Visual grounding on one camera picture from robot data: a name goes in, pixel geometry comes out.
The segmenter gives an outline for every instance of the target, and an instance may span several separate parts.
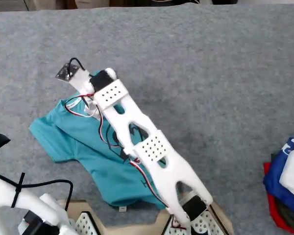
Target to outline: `teal t-shirt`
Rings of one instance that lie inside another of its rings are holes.
[[[163,209],[164,206],[150,192],[140,172],[129,164],[123,148],[109,147],[100,139],[100,122],[93,117],[69,113],[64,108],[65,102],[60,100],[53,110],[45,117],[34,120],[29,128],[53,161],[79,161],[92,175],[104,201],[112,206],[128,206],[141,200]],[[85,103],[80,101],[72,111],[87,115],[84,108]],[[134,143],[146,137],[146,133],[135,125],[131,125],[129,130]],[[106,119],[102,134],[111,145],[119,144],[115,131]],[[153,185],[148,171],[142,164],[140,166]]]

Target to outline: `black wire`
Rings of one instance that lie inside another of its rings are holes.
[[[85,71],[85,68],[83,67],[83,65],[79,61],[79,59],[77,59],[76,57],[73,57],[73,58],[70,59],[69,64],[68,64],[68,75],[69,75],[69,78],[71,78],[71,63],[73,62],[73,60],[75,60],[76,62],[78,62],[78,65],[81,67],[81,69]]]
[[[24,4],[25,4],[25,6],[26,6],[26,9],[27,9],[27,11],[29,11],[29,7],[28,7],[28,5],[27,5],[26,1],[25,1],[25,0],[23,0],[23,2],[24,2]]]
[[[69,192],[67,202],[66,202],[65,208],[64,208],[65,211],[68,211],[69,203],[70,203],[72,193],[73,193],[73,183],[70,180],[64,180],[64,179],[51,180],[51,181],[38,183],[38,184],[22,185],[22,188],[37,188],[37,187],[46,186],[46,185],[52,185],[52,184],[56,184],[56,183],[68,183],[68,184],[70,184],[70,192]]]
[[[39,184],[29,184],[29,185],[19,185],[18,183],[15,183],[14,181],[4,177],[3,175],[0,175],[0,179],[7,182],[8,184],[14,186],[14,187],[19,187],[19,188],[36,188],[36,187],[40,187],[40,186],[45,186],[45,185],[51,185],[51,184],[55,184],[55,183],[68,183],[70,184],[70,192],[69,192],[69,196],[65,205],[65,211],[68,210],[69,207],[69,203],[71,200],[71,196],[72,196],[72,192],[73,192],[73,183],[69,180],[63,180],[63,179],[59,179],[59,180],[52,180],[52,181],[47,181],[47,182],[43,182],[43,183],[39,183]]]

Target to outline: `perforated plate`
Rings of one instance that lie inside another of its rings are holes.
[[[190,228],[188,228],[188,230],[172,228],[172,220],[173,218],[171,217],[162,235],[191,235]],[[203,214],[192,221],[192,228],[196,234],[200,235],[224,235],[223,231],[208,211],[203,212]]]
[[[100,109],[105,110],[110,105],[118,102],[121,98],[128,94],[127,89],[120,80],[115,80],[105,88],[96,92],[94,100],[97,102]]]
[[[99,230],[88,212],[83,212],[75,223],[75,230],[80,235],[100,235]]]

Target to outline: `wire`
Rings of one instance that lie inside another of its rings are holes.
[[[43,182],[43,183],[39,183],[39,184],[19,185],[18,183],[15,183],[14,181],[4,177],[3,175],[0,175],[0,179],[7,182],[8,184],[10,184],[14,187],[19,187],[19,188],[37,188],[40,186],[51,185],[51,184],[55,184],[55,183],[68,183],[68,184],[70,184],[70,192],[69,192],[69,195],[67,198],[67,202],[65,204],[65,211],[68,210],[69,203],[71,201],[72,192],[73,192],[73,183],[70,180],[59,179],[59,180],[52,180],[52,181]]]
[[[74,114],[74,115],[76,115],[76,116],[80,116],[80,117],[84,117],[84,118],[90,118],[90,117],[92,117],[92,116],[96,113],[96,110],[94,110],[94,112],[93,112],[91,115],[84,115],[84,114],[80,114],[80,113],[77,113],[77,112],[72,111],[71,109],[68,108],[67,104],[68,104],[71,100],[73,100],[73,99],[80,98],[80,97],[81,97],[81,98],[84,98],[84,97],[91,97],[91,96],[93,96],[93,95],[94,95],[94,94],[80,94],[80,95],[74,96],[74,97],[68,99],[68,100],[64,103],[64,107],[65,107],[65,109],[66,109],[68,112],[70,112],[71,114]]]
[[[26,1],[25,1],[25,0],[23,0],[23,2],[24,2],[24,4],[25,4],[25,7],[26,7],[27,11],[29,11],[29,7],[28,7],[28,5],[27,5]]]
[[[109,145],[110,147],[113,147],[113,148],[116,148],[116,147],[119,147],[120,145],[119,144],[110,144],[108,143],[104,137],[103,137],[103,134],[102,134],[102,126],[103,126],[103,115],[102,115],[102,112],[100,111],[100,109],[98,108],[98,112],[99,112],[99,115],[100,115],[100,125],[99,125],[99,128],[98,128],[98,133],[99,133],[99,136],[100,136],[100,139],[105,142],[107,145]]]
[[[71,78],[71,63],[73,62],[73,60],[75,60],[76,62],[78,62],[78,65],[81,67],[82,70],[85,71],[85,68],[83,67],[82,63],[80,62],[79,59],[77,59],[76,57],[73,57],[70,59],[69,61],[69,64],[68,64],[68,75],[69,75],[69,78]]]
[[[166,203],[156,194],[156,192],[153,190],[152,186],[151,186],[151,183],[149,182],[149,179],[148,177],[146,176],[145,172],[140,168],[140,166],[135,163],[134,161],[130,160],[129,162],[132,166],[134,166],[136,169],[138,169],[138,171],[142,174],[142,176],[144,177],[146,183],[147,183],[147,186],[149,188],[149,190],[151,191],[151,193],[165,206],[165,207],[168,207],[166,205]]]

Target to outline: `gray carpet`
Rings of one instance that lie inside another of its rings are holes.
[[[268,212],[262,163],[294,136],[294,5],[0,13],[0,173],[74,182],[107,225],[151,222],[148,204],[118,213],[77,162],[54,164],[28,130],[74,90],[53,76],[76,56],[116,69],[233,221],[236,234],[285,234]],[[67,186],[34,190],[56,198]],[[24,211],[5,209],[14,228]]]

